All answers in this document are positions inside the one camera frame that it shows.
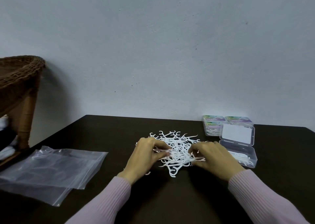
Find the hand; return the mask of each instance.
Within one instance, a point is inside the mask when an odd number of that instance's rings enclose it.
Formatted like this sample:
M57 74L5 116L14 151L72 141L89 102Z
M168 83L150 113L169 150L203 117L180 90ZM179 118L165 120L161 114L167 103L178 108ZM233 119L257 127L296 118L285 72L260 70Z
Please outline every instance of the hand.
M206 161L193 161L192 165L199 166L218 178L229 181L235 174L245 169L237 160L218 142L199 142L192 144L188 153L193 152L195 157L197 151L201 153Z
M164 150L171 149L164 141L156 140L153 137L140 138L124 171L120 172L117 177L125 178L132 185L143 177L157 160L169 156L168 152L155 153L153 151L155 146Z

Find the white wall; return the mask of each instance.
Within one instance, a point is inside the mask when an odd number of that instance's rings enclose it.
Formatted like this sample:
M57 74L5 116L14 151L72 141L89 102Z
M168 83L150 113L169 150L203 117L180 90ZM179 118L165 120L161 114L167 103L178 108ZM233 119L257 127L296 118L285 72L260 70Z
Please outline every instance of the white wall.
M315 0L0 0L0 56L47 70L31 144L85 114L315 130Z

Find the table surface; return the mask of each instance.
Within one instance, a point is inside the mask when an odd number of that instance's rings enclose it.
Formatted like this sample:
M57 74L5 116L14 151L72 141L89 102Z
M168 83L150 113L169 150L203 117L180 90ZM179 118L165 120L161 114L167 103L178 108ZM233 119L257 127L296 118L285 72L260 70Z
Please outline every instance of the table surface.
M60 207L0 191L2 223L63 224L99 194L122 169L141 137L162 130L205 136L202 122L86 115L45 139L54 149L72 148L109 152L100 171L85 190L72 190ZM289 199L315 223L315 133L304 127L255 125L258 162L253 171L271 189ZM251 223L245 211L227 190L227 183L198 167L183 167L176 178L167 168L151 169L133 187L116 223Z

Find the forearm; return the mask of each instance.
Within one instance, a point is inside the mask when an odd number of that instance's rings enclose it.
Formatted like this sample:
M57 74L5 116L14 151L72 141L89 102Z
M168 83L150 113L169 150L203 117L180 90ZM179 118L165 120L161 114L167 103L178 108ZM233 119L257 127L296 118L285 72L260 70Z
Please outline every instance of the forearm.
M308 223L291 202L276 194L251 170L236 174L228 188L255 224Z
M130 196L130 183L124 178L114 177L107 187L66 224L112 224L117 212Z

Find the wicker chair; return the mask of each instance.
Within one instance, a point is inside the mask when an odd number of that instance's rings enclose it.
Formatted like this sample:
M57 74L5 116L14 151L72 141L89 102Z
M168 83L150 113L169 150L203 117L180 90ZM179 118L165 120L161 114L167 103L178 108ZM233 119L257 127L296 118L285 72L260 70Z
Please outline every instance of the wicker chair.
M28 148L40 74L45 60L38 56L0 58L0 117L8 114L18 134L18 152Z

